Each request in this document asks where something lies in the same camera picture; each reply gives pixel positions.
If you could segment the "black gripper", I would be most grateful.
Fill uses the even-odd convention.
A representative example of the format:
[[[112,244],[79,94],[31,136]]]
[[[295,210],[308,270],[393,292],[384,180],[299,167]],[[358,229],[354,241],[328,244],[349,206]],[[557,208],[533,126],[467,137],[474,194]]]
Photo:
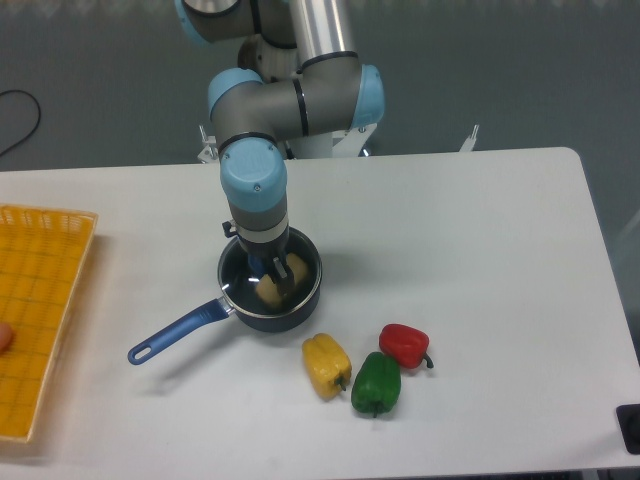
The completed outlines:
[[[265,275],[263,261],[272,261],[278,297],[284,299],[295,292],[294,273],[285,258],[289,241],[288,219],[282,219],[275,226],[261,231],[245,228],[235,220],[223,222],[222,228],[227,238],[238,239],[241,247],[248,254],[248,266],[256,278]]]

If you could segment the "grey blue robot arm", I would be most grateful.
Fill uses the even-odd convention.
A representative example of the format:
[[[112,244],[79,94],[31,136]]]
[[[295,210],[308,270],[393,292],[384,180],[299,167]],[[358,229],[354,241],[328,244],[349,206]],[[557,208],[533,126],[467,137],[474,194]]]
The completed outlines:
[[[286,295],[297,280],[285,252],[287,171],[278,145],[379,122],[385,111],[380,73],[360,62],[344,1],[178,1],[175,7],[184,30],[202,42],[258,35],[295,53],[282,80],[236,67],[208,87],[236,234],[260,274]]]

